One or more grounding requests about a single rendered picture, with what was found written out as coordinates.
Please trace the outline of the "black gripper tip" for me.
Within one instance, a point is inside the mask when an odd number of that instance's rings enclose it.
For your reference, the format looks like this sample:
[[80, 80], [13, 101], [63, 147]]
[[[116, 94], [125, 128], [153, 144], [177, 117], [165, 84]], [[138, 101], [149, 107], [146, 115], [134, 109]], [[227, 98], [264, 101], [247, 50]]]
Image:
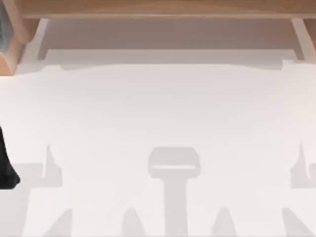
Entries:
[[0, 127], [0, 190], [12, 190], [20, 181], [19, 175], [8, 158], [2, 128]]

